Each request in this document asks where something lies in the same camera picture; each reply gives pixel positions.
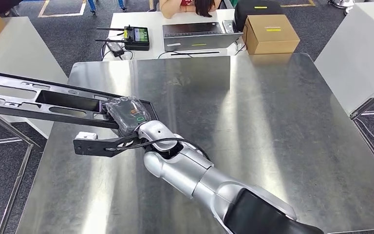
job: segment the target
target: laptop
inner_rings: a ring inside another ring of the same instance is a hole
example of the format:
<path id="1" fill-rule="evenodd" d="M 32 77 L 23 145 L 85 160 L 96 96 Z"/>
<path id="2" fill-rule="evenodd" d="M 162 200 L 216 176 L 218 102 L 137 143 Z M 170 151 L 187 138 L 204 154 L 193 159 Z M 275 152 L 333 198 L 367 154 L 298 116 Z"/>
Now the laptop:
<path id="1" fill-rule="evenodd" d="M 227 48 L 243 34 L 225 31 L 218 22 L 163 25 L 164 51 Z"/>

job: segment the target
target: floor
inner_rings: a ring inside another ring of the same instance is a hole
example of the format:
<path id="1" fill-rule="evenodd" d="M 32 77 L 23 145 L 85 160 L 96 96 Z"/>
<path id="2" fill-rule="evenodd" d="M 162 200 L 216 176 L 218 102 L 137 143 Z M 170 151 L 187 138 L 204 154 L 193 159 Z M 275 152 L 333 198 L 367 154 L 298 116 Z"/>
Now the floor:
<path id="1" fill-rule="evenodd" d="M 315 60 L 343 20 L 343 10 L 329 6 L 327 0 L 279 0 L 279 2 L 281 5 L 287 5 L 283 10 L 300 37 L 301 41 L 296 51 L 308 53 Z M 83 3 L 85 0 L 28 0 L 22 2 L 18 9 L 21 16 L 29 16 L 32 24 L 67 75 L 76 62 L 99 61 L 101 59 L 102 43 L 95 42 L 94 39 L 105 38 L 107 32 L 96 31 L 95 28 L 108 27 L 112 14 L 122 12 L 118 7 L 117 0 L 99 0 L 96 3 L 96 16 L 92 15 L 88 4 L 84 8 L 82 16 L 65 16 L 79 14 Z M 125 5 L 128 12 L 144 12 L 150 8 L 148 0 L 127 0 Z M 361 117 L 360 119 L 374 135 L 374 116 Z M 46 140 L 25 122 L 14 123 L 14 126 L 42 147 L 45 145 Z M 0 127 L 0 138 L 6 137 L 13 136 Z M 0 145 L 0 220 L 25 149 L 26 145 L 22 142 Z M 25 177 L 5 233 L 15 233 L 16 231 L 39 165 L 42 149 L 35 148 L 27 164 Z M 352 234 L 374 234 L 374 230 Z"/>

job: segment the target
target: silver robotic arm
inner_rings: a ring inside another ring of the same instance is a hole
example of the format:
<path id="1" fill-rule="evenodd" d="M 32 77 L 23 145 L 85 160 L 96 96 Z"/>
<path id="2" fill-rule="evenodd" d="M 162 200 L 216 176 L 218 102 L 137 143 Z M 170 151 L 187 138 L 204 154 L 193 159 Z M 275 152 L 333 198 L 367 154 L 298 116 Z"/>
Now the silver robotic arm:
<path id="1" fill-rule="evenodd" d="M 157 120 L 137 129 L 139 138 L 155 141 L 182 138 Z M 229 234 L 322 234 L 313 226 L 296 222 L 293 208 L 259 186 L 250 186 L 214 167 L 195 146 L 176 140 L 152 144 L 144 164 L 189 198 L 206 206 Z"/>

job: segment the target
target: power adapter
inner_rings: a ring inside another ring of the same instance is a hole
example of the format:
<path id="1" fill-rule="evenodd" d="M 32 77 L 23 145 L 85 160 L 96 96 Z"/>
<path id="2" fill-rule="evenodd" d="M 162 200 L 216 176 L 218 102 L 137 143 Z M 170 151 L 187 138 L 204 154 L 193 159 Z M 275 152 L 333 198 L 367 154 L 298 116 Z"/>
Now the power adapter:
<path id="1" fill-rule="evenodd" d="M 120 57 L 124 54 L 124 50 L 118 42 L 107 42 L 109 50 L 112 52 L 114 57 Z"/>

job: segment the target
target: laptop keyboard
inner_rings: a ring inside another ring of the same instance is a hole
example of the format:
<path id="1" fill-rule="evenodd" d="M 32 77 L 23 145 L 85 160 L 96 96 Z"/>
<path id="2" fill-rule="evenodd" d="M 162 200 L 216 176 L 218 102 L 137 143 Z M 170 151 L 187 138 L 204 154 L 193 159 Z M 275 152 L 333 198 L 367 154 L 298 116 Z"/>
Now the laptop keyboard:
<path id="1" fill-rule="evenodd" d="M 169 33 L 169 34 L 165 34 L 164 37 L 166 37 L 166 38 L 173 38 L 173 37 L 213 35 L 213 34 L 222 34 L 222 33 L 221 32 Z"/>

